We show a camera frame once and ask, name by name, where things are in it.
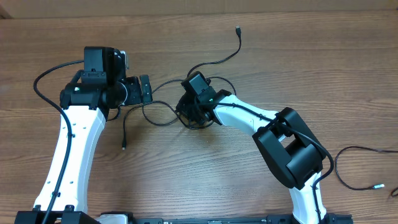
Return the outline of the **black cable usb-a plug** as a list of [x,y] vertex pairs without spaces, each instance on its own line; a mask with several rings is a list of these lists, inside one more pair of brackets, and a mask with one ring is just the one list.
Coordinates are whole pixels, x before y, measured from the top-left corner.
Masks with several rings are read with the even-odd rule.
[[231,55],[229,55],[229,56],[227,56],[226,58],[223,58],[223,59],[221,59],[221,60],[217,60],[217,61],[213,61],[213,62],[202,62],[202,63],[199,63],[199,64],[193,66],[193,67],[188,71],[187,77],[189,77],[190,74],[191,74],[192,72],[194,72],[194,71],[195,71],[197,68],[199,68],[199,67],[202,67],[202,66],[204,66],[204,65],[217,65],[217,64],[221,64],[221,63],[224,63],[224,62],[228,61],[229,59],[233,58],[236,54],[238,54],[239,51],[241,50],[241,46],[242,46],[242,37],[241,37],[241,35],[242,35],[242,30],[241,30],[241,27],[240,27],[240,26],[236,26],[236,27],[235,27],[235,33],[236,33],[236,35],[237,35],[237,37],[238,37],[238,40],[239,40],[239,45],[238,45],[238,48],[237,48],[237,50],[236,50],[235,52],[233,52]]

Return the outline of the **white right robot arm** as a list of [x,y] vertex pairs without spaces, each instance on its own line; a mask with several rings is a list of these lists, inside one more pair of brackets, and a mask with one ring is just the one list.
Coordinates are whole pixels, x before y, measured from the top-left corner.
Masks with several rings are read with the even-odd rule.
[[185,94],[177,110],[189,121],[212,121],[251,136],[274,177],[289,189],[296,223],[326,223],[320,181],[330,153],[292,108],[269,111],[241,101],[226,90],[215,91],[202,73],[181,82]]

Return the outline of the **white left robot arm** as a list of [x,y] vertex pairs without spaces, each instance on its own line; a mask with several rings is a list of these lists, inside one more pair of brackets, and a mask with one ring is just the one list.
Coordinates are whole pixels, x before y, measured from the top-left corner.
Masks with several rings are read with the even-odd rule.
[[82,70],[60,93],[60,133],[46,181],[31,211],[19,211],[16,223],[135,223],[131,212],[87,214],[93,156],[109,111],[148,103],[149,78],[127,77],[128,56],[111,47],[85,47]]

